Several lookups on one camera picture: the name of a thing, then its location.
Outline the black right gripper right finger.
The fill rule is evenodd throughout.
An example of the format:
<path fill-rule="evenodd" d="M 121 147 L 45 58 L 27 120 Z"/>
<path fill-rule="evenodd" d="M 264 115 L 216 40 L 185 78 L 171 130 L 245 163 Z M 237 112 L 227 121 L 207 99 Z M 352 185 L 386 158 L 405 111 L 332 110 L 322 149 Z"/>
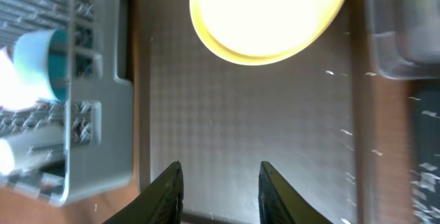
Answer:
<path fill-rule="evenodd" d="M 258 206 L 261 224 L 330 224 L 269 163 L 262 161 L 258 176 Z"/>

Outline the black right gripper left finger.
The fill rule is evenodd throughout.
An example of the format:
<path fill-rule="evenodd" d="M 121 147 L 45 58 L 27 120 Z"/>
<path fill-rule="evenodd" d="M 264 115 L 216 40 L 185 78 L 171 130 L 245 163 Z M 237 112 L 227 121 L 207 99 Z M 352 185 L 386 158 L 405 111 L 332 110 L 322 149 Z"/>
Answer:
<path fill-rule="evenodd" d="M 137 198 L 104 224 L 180 224 L 183 199 L 182 165 L 174 161 Z"/>

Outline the small white cup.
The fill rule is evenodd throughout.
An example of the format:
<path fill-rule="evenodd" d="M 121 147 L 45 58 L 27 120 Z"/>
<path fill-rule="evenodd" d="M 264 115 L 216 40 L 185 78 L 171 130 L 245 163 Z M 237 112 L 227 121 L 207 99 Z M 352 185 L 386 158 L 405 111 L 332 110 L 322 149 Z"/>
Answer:
<path fill-rule="evenodd" d="M 65 159 L 65 129 L 51 124 L 1 138 L 1 175 L 36 170 Z"/>

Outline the yellow round plate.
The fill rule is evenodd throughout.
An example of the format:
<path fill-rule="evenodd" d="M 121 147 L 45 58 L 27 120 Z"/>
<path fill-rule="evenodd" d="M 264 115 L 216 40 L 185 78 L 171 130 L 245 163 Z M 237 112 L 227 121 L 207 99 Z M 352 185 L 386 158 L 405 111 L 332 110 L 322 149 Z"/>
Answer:
<path fill-rule="evenodd" d="M 189 0 L 200 41 L 228 62 L 260 66 L 311 45 L 331 25 L 344 0 Z"/>

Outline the light blue bowl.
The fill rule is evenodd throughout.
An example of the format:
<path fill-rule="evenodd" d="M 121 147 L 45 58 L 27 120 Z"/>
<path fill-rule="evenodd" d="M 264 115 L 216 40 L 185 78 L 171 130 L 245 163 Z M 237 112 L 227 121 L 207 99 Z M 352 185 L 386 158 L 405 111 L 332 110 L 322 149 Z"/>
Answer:
<path fill-rule="evenodd" d="M 25 90 L 36 99 L 67 99 L 67 32 L 41 30 L 19 37 L 13 64 Z"/>

